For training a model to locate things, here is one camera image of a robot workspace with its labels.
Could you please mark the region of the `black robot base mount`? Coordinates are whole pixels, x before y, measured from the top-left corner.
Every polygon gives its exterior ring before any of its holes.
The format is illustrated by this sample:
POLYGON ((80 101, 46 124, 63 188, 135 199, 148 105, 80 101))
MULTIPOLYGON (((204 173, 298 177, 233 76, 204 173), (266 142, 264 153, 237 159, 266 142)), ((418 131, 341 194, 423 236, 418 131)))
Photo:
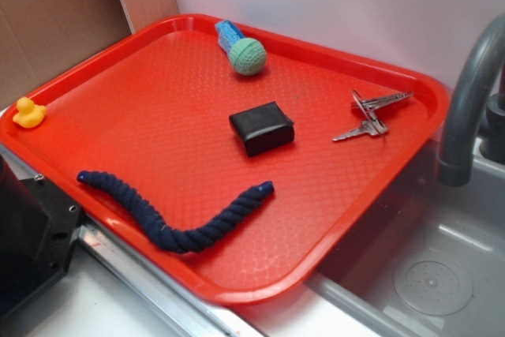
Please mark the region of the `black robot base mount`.
POLYGON ((19 179, 1 160, 1 320, 62 279, 81 206, 48 179, 19 179))

